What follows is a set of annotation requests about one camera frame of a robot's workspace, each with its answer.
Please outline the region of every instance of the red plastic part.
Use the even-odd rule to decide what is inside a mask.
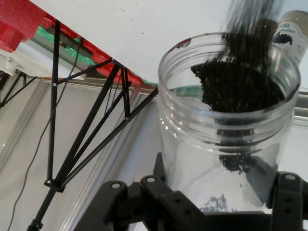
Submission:
[[[13,52],[32,38],[45,14],[29,0],[0,0],[0,49]]]
[[[46,14],[45,17],[43,18],[42,22],[41,22],[41,25],[46,29],[48,29],[51,26],[54,26],[54,24],[55,24],[55,19],[50,14]],[[80,36],[75,31],[71,30],[70,28],[68,28],[63,23],[61,23],[60,30],[61,30],[62,33],[66,34],[67,36],[71,37],[72,39],[80,38]]]

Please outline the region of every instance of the white wall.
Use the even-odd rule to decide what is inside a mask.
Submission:
[[[61,90],[62,86],[58,89],[58,96]],[[95,90],[67,86],[57,108],[53,177],[55,177],[55,174],[59,170],[98,93]],[[105,105],[106,100],[103,102],[90,131],[103,116]],[[123,101],[118,104],[112,116],[108,118],[106,124],[93,140],[85,154],[93,150],[113,130],[119,118],[122,116],[122,112]],[[7,110],[6,113],[7,116],[13,116],[14,110]],[[9,225],[14,201],[21,190],[26,168],[35,152],[39,137],[48,121],[49,115],[50,87],[41,99],[40,104],[0,174],[0,231],[6,230]],[[26,230],[27,226],[35,217],[48,191],[48,188],[43,185],[47,173],[48,137],[49,131],[47,130],[42,139],[37,158],[28,174],[25,191],[17,204],[13,225],[11,227],[12,231]],[[67,185],[64,193],[56,194],[42,221],[44,225],[42,228],[43,231],[60,229],[67,213],[70,211],[91,174],[98,156]]]

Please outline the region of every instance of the black plastic bracket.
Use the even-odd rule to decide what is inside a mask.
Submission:
[[[54,179],[51,180],[45,180],[44,185],[46,185],[49,188],[55,189],[58,193],[63,193],[65,186],[62,186],[58,182],[56,182]]]
[[[121,181],[101,186],[76,231],[125,231],[142,221],[149,231],[302,231],[307,212],[308,184],[294,173],[277,175],[272,214],[263,212],[202,213],[182,192],[172,191],[165,178],[162,155],[154,175],[129,187]]]
[[[34,219],[31,222],[31,225],[28,226],[27,231],[39,231],[43,227],[41,222],[37,222]]]
[[[280,173],[275,186],[271,231],[303,230],[303,180],[294,173]]]

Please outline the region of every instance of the falling granules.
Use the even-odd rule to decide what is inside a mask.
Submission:
[[[228,32],[222,34],[225,49],[216,58],[191,68],[202,84],[202,102],[208,104],[212,111],[253,112],[284,99],[282,90],[269,71],[268,52],[272,38],[265,27],[253,30],[253,25],[259,21],[275,20],[280,4],[281,1],[276,0],[233,1]],[[223,124],[225,121],[216,120],[216,123]],[[218,130],[217,135],[222,136],[221,142],[228,146],[223,137],[240,137],[237,132],[243,131]],[[250,129],[242,135],[253,133],[254,130]],[[219,155],[219,160],[230,172],[249,173],[256,167],[251,150],[240,153],[221,151],[226,154]]]

